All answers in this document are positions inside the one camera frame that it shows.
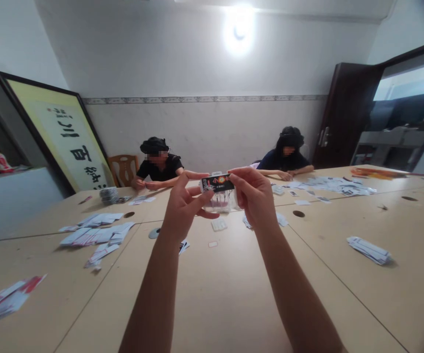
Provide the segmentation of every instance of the light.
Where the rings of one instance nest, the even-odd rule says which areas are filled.
[[[227,49],[234,55],[246,54],[253,43],[254,9],[250,5],[227,8],[224,37]]]

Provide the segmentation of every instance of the ceiling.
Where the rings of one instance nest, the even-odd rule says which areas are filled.
[[[173,0],[150,0],[170,2]],[[247,4],[260,12],[287,14],[303,19],[380,23],[391,13],[396,0],[174,0],[190,6],[236,6]]]

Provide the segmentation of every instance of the framed calligraphy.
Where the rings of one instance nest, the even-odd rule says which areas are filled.
[[[68,191],[114,185],[106,152],[78,93],[1,71],[0,84]]]

